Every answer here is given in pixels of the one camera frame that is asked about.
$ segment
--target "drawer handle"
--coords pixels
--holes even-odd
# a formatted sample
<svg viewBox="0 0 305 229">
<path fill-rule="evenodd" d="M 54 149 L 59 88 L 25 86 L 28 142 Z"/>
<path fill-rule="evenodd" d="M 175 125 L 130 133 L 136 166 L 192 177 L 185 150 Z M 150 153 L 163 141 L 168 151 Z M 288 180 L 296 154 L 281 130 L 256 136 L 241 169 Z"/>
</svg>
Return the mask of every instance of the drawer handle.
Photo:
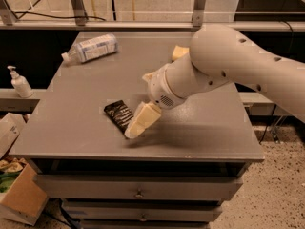
<svg viewBox="0 0 305 229">
<path fill-rule="evenodd" d="M 138 190 L 138 191 L 137 191 L 137 194 L 134 195 L 134 198 L 136 198 L 136 199 L 142 199 L 143 197 L 144 197 L 144 196 L 142 195 L 141 190 Z"/>
<path fill-rule="evenodd" d="M 142 218 L 140 219 L 141 222 L 146 222 L 147 219 L 145 218 L 145 215 L 142 215 Z"/>
</svg>

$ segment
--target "table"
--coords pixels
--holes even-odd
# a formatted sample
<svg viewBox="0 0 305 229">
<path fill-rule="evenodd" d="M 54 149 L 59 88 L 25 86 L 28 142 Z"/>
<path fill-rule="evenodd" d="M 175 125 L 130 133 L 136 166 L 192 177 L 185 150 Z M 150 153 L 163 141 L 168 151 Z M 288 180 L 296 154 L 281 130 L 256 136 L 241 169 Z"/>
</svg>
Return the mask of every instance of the table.
<svg viewBox="0 0 305 229">
<path fill-rule="evenodd" d="M 193 33 L 114 35 L 119 52 L 60 66 L 10 155 L 25 157 L 35 182 L 84 228 L 208 228 L 249 165 L 264 159 L 238 92 L 231 83 L 195 94 L 126 139 L 104 107 L 123 100 L 135 111 L 149 101 L 142 75 L 171 62 Z"/>
</svg>

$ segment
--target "gray drawer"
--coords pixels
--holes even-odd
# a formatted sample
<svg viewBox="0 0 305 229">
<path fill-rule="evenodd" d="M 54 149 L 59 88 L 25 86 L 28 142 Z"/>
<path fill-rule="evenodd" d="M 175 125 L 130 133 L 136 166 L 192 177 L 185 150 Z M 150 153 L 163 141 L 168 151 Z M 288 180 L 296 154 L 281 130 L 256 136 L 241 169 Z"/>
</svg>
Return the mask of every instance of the gray drawer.
<svg viewBox="0 0 305 229">
<path fill-rule="evenodd" d="M 234 177 L 105 177 L 37 175 L 50 198 L 230 200 L 242 185 Z"/>
<path fill-rule="evenodd" d="M 219 206 L 132 202 L 64 202 L 64 210 L 78 219 L 123 219 L 146 221 L 215 221 Z"/>
<path fill-rule="evenodd" d="M 210 229 L 208 223 L 82 220 L 81 229 Z"/>
</svg>

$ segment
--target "gray tabletop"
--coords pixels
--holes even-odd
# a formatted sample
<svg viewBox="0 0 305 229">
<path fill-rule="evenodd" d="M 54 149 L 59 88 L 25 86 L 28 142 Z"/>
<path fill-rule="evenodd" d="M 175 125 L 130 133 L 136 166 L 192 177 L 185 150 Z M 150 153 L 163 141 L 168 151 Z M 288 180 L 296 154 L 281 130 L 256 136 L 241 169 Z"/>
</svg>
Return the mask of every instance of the gray tabletop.
<svg viewBox="0 0 305 229">
<path fill-rule="evenodd" d="M 82 32 L 77 41 L 103 34 Z M 137 139 L 126 139 L 104 107 L 123 100 L 134 112 L 149 101 L 141 79 L 171 62 L 190 32 L 117 32 L 119 52 L 91 62 L 61 65 L 30 122 L 11 148 L 26 158 L 172 161 L 260 161 L 259 146 L 234 84 L 195 94 L 163 111 Z"/>
</svg>

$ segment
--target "white pump bottle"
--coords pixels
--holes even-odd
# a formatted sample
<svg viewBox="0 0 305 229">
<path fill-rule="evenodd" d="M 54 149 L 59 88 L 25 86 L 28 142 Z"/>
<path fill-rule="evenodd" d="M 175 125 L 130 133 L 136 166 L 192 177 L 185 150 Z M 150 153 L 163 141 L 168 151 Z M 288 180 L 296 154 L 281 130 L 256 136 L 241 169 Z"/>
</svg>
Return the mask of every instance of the white pump bottle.
<svg viewBox="0 0 305 229">
<path fill-rule="evenodd" d="M 8 66 L 8 69 L 10 70 L 11 75 L 11 85 L 17 91 L 17 93 L 23 98 L 32 96 L 33 90 L 27 79 L 24 76 L 19 75 L 19 73 L 15 70 L 16 67 Z"/>
</svg>

